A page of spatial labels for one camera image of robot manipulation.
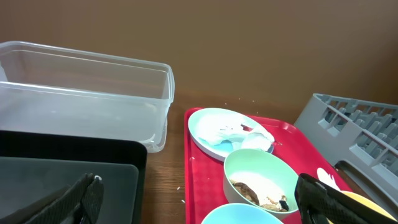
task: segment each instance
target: bowl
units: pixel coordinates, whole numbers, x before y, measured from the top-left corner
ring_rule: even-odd
[[[368,208],[397,221],[392,215],[390,215],[388,212],[386,212],[382,207],[376,205],[376,203],[372,202],[371,200],[367,199],[366,197],[360,196],[359,194],[356,194],[353,192],[344,191],[344,190],[342,190],[341,193],[349,196],[350,198],[367,206]]]
[[[243,203],[229,203],[211,211],[201,224],[281,224],[265,210]]]
[[[275,212],[261,208],[243,197],[229,181],[231,177],[240,175],[250,181],[270,180],[282,189],[287,197],[288,212]],[[224,161],[224,194],[229,203],[246,203],[263,209],[282,220],[298,210],[294,190],[298,175],[284,161],[270,153],[257,149],[239,149],[228,155]]]

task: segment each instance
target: light blue bowl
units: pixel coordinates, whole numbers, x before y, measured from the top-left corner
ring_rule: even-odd
[[[265,210],[243,203],[229,203],[211,211],[201,224],[281,224]]]

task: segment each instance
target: food residue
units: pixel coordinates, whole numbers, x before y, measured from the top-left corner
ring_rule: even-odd
[[[267,178],[252,172],[236,172],[229,177],[234,188],[250,202],[275,212],[288,212],[284,191]]]

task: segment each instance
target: brown wall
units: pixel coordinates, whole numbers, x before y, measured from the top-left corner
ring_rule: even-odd
[[[178,90],[398,104],[397,0],[2,0],[0,42],[164,62]]]

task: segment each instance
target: light green bowl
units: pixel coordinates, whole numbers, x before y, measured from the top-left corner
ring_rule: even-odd
[[[278,185],[287,197],[288,212],[274,212],[263,208],[279,220],[298,210],[294,197],[298,175],[284,161],[276,156],[257,149],[239,149],[228,155],[224,161],[224,194],[229,203],[247,203],[255,205],[244,198],[231,184],[229,177],[235,172],[252,172],[259,174]]]

